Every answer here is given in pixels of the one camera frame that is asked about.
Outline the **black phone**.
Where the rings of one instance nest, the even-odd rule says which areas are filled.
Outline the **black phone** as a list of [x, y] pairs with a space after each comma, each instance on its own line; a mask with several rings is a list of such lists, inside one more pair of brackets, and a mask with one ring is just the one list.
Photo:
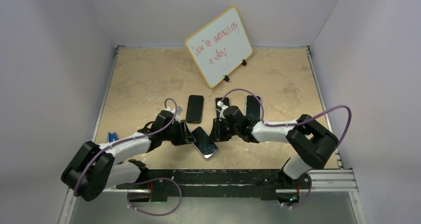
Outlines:
[[228, 107], [230, 106], [230, 99], [228, 97], [225, 97], [225, 98], [223, 98], [223, 97], [217, 97], [215, 99], [215, 105], [216, 105], [216, 108], [217, 109], [220, 109], [221, 108], [221, 106], [219, 105], [219, 103], [221, 103], [221, 102], [225, 106], [228, 106]]

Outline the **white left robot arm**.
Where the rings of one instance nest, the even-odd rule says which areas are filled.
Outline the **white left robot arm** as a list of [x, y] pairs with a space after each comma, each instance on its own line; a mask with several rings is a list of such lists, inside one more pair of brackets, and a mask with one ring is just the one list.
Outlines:
[[142, 162], [128, 161], [137, 154], [153, 151], [169, 141], [174, 146], [192, 144], [196, 139], [175, 110], [162, 110], [133, 135], [105, 144], [85, 142], [61, 175], [61, 181], [85, 201], [97, 198], [104, 189], [130, 183], [137, 189], [147, 185]]

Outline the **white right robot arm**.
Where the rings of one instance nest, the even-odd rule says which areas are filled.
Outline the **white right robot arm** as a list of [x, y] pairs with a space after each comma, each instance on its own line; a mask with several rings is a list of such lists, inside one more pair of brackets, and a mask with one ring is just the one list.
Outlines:
[[339, 145], [339, 139], [315, 118], [303, 114], [289, 122], [264, 123], [245, 116], [237, 106], [223, 106], [213, 120], [210, 142], [226, 142], [238, 136], [247, 143], [280, 142], [290, 144], [297, 155], [288, 160], [279, 182], [290, 188], [312, 169], [323, 169]]

